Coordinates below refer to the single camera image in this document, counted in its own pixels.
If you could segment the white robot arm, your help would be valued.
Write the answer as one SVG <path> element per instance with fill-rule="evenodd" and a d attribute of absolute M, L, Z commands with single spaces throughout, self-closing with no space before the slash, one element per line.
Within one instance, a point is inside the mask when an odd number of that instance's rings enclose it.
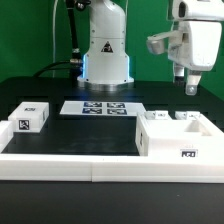
<path fill-rule="evenodd" d="M 210 71 L 217 58 L 224 21 L 224 0 L 169 0 L 167 32 L 149 36 L 149 52 L 165 53 L 173 62 L 176 83 L 194 96 L 202 73 Z M 92 0 L 90 46 L 84 55 L 80 85 L 114 91 L 131 84 L 129 57 L 125 52 L 126 18 L 111 0 Z"/>

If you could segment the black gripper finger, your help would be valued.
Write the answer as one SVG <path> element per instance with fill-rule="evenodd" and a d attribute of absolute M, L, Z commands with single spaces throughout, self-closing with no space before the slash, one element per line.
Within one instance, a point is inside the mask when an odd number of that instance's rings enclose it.
<path fill-rule="evenodd" d="M 186 87 L 185 93 L 189 96 L 194 96 L 197 94 L 197 87 L 201 80 L 202 72 L 188 70 L 187 71 L 187 79 L 186 79 Z"/>
<path fill-rule="evenodd" d="M 183 82 L 184 81 L 184 67 L 180 64 L 173 64 L 173 74 L 174 74 L 174 82 Z"/>

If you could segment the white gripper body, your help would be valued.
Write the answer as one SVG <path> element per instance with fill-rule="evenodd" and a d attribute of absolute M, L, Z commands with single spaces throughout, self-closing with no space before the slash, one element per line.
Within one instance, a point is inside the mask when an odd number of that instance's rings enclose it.
<path fill-rule="evenodd" d="M 171 30 L 178 32 L 168 44 L 173 70 L 210 71 L 217 59 L 222 33 L 222 0 L 169 0 Z"/>

